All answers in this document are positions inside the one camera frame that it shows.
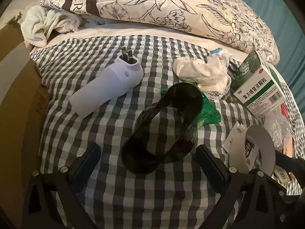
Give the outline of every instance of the gingham bedsheet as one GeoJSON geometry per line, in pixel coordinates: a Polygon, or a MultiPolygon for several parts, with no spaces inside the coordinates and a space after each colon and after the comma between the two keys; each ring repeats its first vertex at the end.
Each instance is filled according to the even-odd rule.
{"type": "MultiPolygon", "coordinates": [[[[132,134],[138,115],[147,105],[159,101],[159,88],[179,82],[171,68],[173,60],[183,56],[206,60],[208,52],[172,38],[137,35],[72,38],[32,54],[51,94],[42,131],[41,172],[69,166],[89,143],[100,145],[101,161],[87,187],[77,195],[98,228],[197,228],[215,206],[219,195],[196,162],[195,148],[183,161],[161,164],[146,176],[127,171],[120,158],[120,149],[132,134]],[[122,46],[131,48],[141,60],[142,82],[81,120],[71,112],[69,97],[112,64],[122,46]]],[[[288,86],[282,85],[296,156],[304,158],[302,117],[288,86]]],[[[260,122],[239,103],[219,100],[213,104],[221,113],[221,122],[203,126],[198,131],[198,145],[205,144],[227,164],[228,154],[222,143],[235,122],[238,120],[247,127],[260,122]]],[[[287,189],[288,194],[301,193],[295,180],[287,189]]],[[[240,201],[236,202],[228,225],[233,222],[240,201]]],[[[60,204],[59,211],[64,216],[60,204]]]]}

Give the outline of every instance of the pillowcase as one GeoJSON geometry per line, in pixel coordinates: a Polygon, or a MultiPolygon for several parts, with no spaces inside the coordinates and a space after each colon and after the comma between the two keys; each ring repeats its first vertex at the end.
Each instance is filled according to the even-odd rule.
{"type": "Polygon", "coordinates": [[[42,0],[41,5],[217,39],[246,53],[255,49],[274,65],[280,59],[268,26],[240,0],[42,0]]]}

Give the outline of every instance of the barcode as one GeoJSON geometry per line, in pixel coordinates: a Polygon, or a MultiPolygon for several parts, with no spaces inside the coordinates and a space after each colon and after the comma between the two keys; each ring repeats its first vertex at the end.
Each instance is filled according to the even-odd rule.
{"type": "Polygon", "coordinates": [[[273,104],[275,103],[280,97],[281,97],[281,93],[279,91],[277,91],[273,96],[271,96],[269,98],[269,101],[273,104]]]}
{"type": "Polygon", "coordinates": [[[285,173],[281,169],[278,169],[278,173],[280,174],[280,176],[283,180],[287,178],[285,173]]]}

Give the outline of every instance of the roll of tape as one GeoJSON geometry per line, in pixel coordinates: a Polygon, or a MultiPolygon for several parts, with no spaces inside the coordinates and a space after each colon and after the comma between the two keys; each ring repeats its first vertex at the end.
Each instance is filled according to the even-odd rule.
{"type": "Polygon", "coordinates": [[[252,143],[258,146],[261,154],[261,170],[271,176],[275,166],[275,149],[273,141],[260,125],[251,125],[247,130],[242,131],[240,140],[234,140],[229,151],[229,165],[235,167],[241,173],[249,173],[246,162],[245,144],[246,138],[251,138],[252,143]]]}

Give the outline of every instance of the teal curtain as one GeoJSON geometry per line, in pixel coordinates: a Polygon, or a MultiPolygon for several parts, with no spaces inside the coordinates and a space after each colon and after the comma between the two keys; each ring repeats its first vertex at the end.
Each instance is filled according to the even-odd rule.
{"type": "Polygon", "coordinates": [[[280,52],[276,68],[305,119],[305,36],[283,0],[243,0],[270,28],[280,52]]]}

